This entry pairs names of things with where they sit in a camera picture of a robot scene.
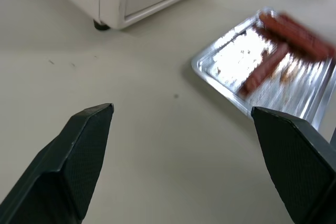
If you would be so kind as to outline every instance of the metal baking tray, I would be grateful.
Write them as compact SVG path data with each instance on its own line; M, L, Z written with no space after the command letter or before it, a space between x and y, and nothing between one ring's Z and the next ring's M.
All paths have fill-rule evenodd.
M336 83L334 60L308 62L298 53L287 54L275 72L255 92L242 97L238 91L261 63L261 53L275 44L256 32L260 12L248 18L192 60L194 71L251 118L253 106L289 113L305 119L318 130Z

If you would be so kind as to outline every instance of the sausage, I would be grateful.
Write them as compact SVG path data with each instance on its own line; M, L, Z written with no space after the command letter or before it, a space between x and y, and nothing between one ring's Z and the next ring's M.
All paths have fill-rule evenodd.
M269 77L277 68L279 63L283 60L289 52L287 43L278 44L277 48L250 74L250 76L243 83L240 92L242 94L249 94L255 91L262 83Z
M287 39L290 43L302 48L316 61L329 57L329 50L320 40L306 33L297 26L285 21L283 18L273 18L270 14L261 13L260 20L265 28Z
M285 20L288 23L291 23L292 25L296 26L298 29L302 29L307 34L310 34L311 36L315 37L316 40L319 40L320 43L323 43L327 48L329 52L329 57L335 57L336 49L335 46L331 43L328 43L327 41L323 41L321 38L319 38L318 35L316 35L314 32L307 29L304 25L300 24L298 21L296 21L294 18L289 16L287 13L280 13L279 17Z

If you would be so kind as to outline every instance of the white table surface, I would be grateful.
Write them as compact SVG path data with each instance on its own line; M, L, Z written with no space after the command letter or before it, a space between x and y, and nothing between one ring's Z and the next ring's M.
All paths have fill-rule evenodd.
M185 0L107 33L67 0L0 0L0 200L72 114L113 102L84 223L292 223L253 122L190 68L264 6L336 43L335 0ZM335 105L320 129L327 140Z

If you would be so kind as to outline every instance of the tray rim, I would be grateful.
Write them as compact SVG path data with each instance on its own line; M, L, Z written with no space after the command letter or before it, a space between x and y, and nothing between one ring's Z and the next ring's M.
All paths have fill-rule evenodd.
M273 8L264 7L262 9L258 10L257 13L254 16L245 19L243 22L241 22L240 24L238 24L235 27L238 27L238 26L248 22L252 18L256 18L257 15L260 12L264 12L264 11L275 12L276 13L276 11ZM203 50L201 50L199 53L197 53L196 56L194 56L192 58L191 67L199 77L201 77L205 82L210 84L215 90L217 90L221 95L223 95L227 100L229 100L238 110L243 112L248 118L250 118L252 120L251 111L252 111L253 106L251 104L242 100L235 93L231 92L228 88L226 88L224 85L219 83L217 80L215 80L209 74L207 74L206 72L202 72L200 70L202 60L207 58L207 56L209 54L213 54L214 50L220 50L220 49L224 48L230 41L232 41L237 36L239 36L239 34L241 34L241 33L235 33L230 41L228 41L227 43L225 43L224 45L222 45L220 47L216 46L217 41L220 40L221 38L223 38L225 35L227 35L230 31L234 30L235 27L233 29L229 30L228 32L224 33L221 37L219 37L218 39L213 41L210 45L208 45ZM336 66L334 67L334 69L331 72L331 76L330 76L329 80L327 81L326 87L323 91L323 94L322 94L321 99L320 99L320 103L318 104L315 113L313 114L313 111L309 111L304 116L304 118L302 118L302 119L308 121L316 130L318 130L321 126L325 111L328 107L328 104L331 100L331 97L334 93L335 88L336 88Z

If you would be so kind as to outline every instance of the black caster wheel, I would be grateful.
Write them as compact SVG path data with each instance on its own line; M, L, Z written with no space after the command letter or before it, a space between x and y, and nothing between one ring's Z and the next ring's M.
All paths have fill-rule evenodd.
M105 25L104 23L98 23L97 21L93 21L93 23L95 24L95 28L98 30L98 31L106 31L108 29L110 29L110 27L108 25Z

